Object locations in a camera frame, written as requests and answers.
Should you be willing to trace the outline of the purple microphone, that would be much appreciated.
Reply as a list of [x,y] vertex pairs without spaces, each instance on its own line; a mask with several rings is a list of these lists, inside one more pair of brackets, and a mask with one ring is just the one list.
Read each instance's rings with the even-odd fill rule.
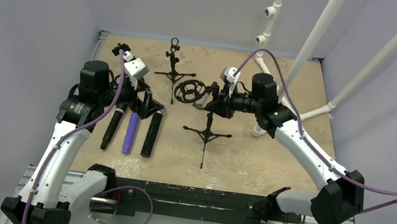
[[122,153],[128,155],[133,147],[134,139],[136,139],[136,132],[138,130],[138,125],[140,122],[140,117],[137,113],[133,112],[130,116],[130,121],[128,128],[126,130]]

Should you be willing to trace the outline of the black wireless microphone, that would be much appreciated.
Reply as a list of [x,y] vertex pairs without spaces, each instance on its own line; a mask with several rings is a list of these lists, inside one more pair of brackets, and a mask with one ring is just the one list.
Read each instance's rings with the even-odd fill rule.
[[109,143],[112,141],[114,134],[117,130],[117,127],[120,123],[120,120],[122,119],[122,116],[125,114],[127,107],[128,106],[126,103],[116,104],[116,107],[114,109],[114,114],[102,138],[102,142],[100,146],[101,150],[105,150],[109,146]]

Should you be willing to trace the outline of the black tripod stand shock mount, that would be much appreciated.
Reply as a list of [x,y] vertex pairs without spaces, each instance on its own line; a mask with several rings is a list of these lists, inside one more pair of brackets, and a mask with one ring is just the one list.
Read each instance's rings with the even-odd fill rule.
[[[186,80],[175,87],[174,97],[180,103],[193,104],[195,101],[201,99],[205,93],[209,94],[209,86],[200,80]],[[199,120],[187,125],[183,125],[183,129],[187,132],[191,131],[197,134],[202,141],[203,148],[201,162],[199,165],[199,168],[202,170],[204,166],[207,144],[218,138],[232,138],[232,135],[230,133],[226,134],[213,132],[212,126],[214,122],[214,114],[206,111],[205,108],[203,110],[197,109],[196,107],[194,108],[197,110],[197,112],[200,112]]]

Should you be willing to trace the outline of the black tripod stand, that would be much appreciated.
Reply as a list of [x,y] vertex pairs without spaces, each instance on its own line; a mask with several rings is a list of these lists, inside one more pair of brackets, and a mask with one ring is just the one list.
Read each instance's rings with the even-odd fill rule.
[[182,79],[184,76],[191,76],[195,77],[195,73],[178,73],[176,70],[176,63],[180,62],[179,58],[175,56],[175,52],[180,50],[179,46],[179,39],[177,37],[173,37],[170,39],[170,49],[166,51],[165,55],[166,57],[169,58],[169,63],[171,70],[169,72],[154,72],[154,74],[159,74],[159,75],[164,75],[168,77],[168,79],[171,81],[171,97],[170,97],[170,103],[173,104],[173,97],[174,97],[174,84]]

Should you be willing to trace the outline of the black microphone silver grille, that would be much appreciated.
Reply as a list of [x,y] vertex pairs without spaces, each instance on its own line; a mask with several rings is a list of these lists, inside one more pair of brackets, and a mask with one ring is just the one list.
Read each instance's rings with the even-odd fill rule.
[[166,113],[166,109],[164,107],[153,114],[149,128],[147,130],[147,134],[145,136],[142,150],[140,152],[140,155],[142,157],[145,158],[151,157],[155,142],[157,140],[162,118],[164,117],[165,113]]

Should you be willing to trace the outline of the black round-base mic stand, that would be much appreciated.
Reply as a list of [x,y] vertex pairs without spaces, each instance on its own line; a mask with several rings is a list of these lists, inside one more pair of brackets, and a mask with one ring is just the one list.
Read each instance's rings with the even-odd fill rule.
[[125,43],[124,44],[118,43],[117,46],[115,46],[111,51],[114,56],[118,56],[121,54],[121,52],[123,53],[123,55],[126,54],[127,52],[130,52],[131,48]]

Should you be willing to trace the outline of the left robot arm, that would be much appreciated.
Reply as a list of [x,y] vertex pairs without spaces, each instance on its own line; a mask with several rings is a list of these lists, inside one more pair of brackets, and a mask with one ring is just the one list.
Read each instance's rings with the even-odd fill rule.
[[64,181],[96,123],[116,106],[151,119],[141,151],[142,156],[151,156],[165,107],[153,99],[144,82],[147,73],[147,67],[134,61],[124,65],[118,78],[104,61],[84,64],[80,82],[59,107],[51,141],[36,170],[16,197],[7,197],[1,204],[12,224],[69,224],[73,211],[87,205],[93,195],[114,194],[115,171],[104,165],[92,165],[70,186]]

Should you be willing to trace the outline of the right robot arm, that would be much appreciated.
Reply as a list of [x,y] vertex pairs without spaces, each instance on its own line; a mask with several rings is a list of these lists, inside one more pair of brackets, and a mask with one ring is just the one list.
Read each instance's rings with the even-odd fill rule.
[[288,213],[308,215],[318,224],[341,224],[363,211],[364,177],[359,171],[331,160],[302,129],[299,118],[279,103],[277,83],[272,75],[255,74],[250,92],[237,91],[238,71],[226,67],[223,87],[206,105],[206,110],[230,119],[235,111],[255,115],[259,127],[285,147],[308,173],[316,192],[283,187],[267,196],[264,215],[278,219]]

